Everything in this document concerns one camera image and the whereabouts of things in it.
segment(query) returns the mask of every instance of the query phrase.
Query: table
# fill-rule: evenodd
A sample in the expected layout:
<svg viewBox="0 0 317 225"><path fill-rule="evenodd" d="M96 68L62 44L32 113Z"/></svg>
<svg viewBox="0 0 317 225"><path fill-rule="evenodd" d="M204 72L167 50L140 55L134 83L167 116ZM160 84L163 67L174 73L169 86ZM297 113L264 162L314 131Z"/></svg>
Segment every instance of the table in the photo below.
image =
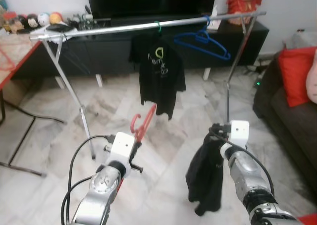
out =
<svg viewBox="0 0 317 225"><path fill-rule="evenodd" d="M23 65L23 63L28 59L28 57L33 53L33 51L35 51L35 49L40 45L40 43L41 42L36 42L36 43L31 42L29 39L29 35L11 34L11 35L0 36L0 108L1 108L0 125L2 125L5 120L4 104L7 104L10 107L17 109L21 113L32 117L32 121L30 125L28 126L27 131L24 133L19 145L17 146L13 155L9 159L9 162L8 163L0 162L0 166L43 176L45 175L43 173L31 170L31 169L27 169L27 168L13 166L12 162L18 150L22 146L25 137L27 136L28 132L30 131L31 127L33 126L37 118L54 120L60 123L64 123L64 121L54 117L34 115L32 113L26 112L20 107L15 106L12 103L6 101L3 98L3 91L2 91L5 84L13 77L16 71Z"/></svg>

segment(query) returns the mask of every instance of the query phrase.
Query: horizontal bar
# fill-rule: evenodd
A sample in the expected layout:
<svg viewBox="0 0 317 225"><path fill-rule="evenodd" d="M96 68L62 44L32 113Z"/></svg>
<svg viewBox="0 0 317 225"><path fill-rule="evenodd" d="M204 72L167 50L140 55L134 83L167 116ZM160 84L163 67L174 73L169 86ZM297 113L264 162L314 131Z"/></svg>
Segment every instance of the horizontal bar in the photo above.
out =
<svg viewBox="0 0 317 225"><path fill-rule="evenodd" d="M225 20L230 18L242 18L242 17L256 17L260 15L266 15L266 11L262 12L249 12L249 13L239 13L239 14L224 14L210 17L210 20ZM180 26L180 25L189 25L189 24L196 24L196 23L204 23L207 22L205 17L199 18L189 18L189 19L181 19L181 20L173 20L173 21L165 21L160 22L161 27L171 27L171 26ZM128 25L128 26L121 26L121 27L110 27L110 28L100 28L100 29L93 29L93 30L84 30L78 31L76 33L65 33L62 34L66 37L80 37L80 36L90 36L90 35L99 35L99 34L109 34L109 33L121 33L121 32L129 32L129 31L137 31L143 29L150 29L150 28L157 28L159 25L157 23L145 23L145 24L136 24L136 25ZM52 38L60 38L61 33L59 34L44 34L44 35L34 35L30 36L31 41L38 41L38 40L48 40Z"/></svg>

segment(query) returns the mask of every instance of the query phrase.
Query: black jacket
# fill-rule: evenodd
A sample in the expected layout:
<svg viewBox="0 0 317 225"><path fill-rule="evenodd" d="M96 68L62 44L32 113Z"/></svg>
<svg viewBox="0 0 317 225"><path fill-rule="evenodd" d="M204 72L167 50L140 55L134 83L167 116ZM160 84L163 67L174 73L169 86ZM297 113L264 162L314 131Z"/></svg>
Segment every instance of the black jacket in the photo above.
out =
<svg viewBox="0 0 317 225"><path fill-rule="evenodd" d="M195 209L198 216L202 216L205 211L215 212L220 209L223 179L223 158L220 148L223 144L223 141L211 139L207 135L186 173L188 200L200 202Z"/></svg>

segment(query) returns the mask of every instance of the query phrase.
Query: red pillow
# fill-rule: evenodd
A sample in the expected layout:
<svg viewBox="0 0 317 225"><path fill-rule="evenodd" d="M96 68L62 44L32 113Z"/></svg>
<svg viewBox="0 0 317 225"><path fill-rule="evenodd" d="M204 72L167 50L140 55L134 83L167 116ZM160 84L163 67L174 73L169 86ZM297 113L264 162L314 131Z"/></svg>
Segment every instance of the red pillow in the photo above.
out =
<svg viewBox="0 0 317 225"><path fill-rule="evenodd" d="M310 101L307 96L306 78L313 65L316 49L317 47L285 49L278 58L290 107Z"/></svg>

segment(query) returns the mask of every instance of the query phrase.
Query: cushion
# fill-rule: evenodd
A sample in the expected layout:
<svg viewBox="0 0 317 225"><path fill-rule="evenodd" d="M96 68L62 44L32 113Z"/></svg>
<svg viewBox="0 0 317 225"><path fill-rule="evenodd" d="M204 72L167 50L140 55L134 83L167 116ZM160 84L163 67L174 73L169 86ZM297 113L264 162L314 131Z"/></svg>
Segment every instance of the cushion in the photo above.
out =
<svg viewBox="0 0 317 225"><path fill-rule="evenodd" d="M308 98L317 104L317 50L311 70L306 79L306 90Z"/></svg>
<svg viewBox="0 0 317 225"><path fill-rule="evenodd" d="M310 71L317 47L283 50L279 56L287 102L295 107L310 99L307 96L306 78Z"/></svg>
<svg viewBox="0 0 317 225"><path fill-rule="evenodd" d="M270 104L317 170L317 105L308 102L297 107L288 107L283 87L275 93Z"/></svg>

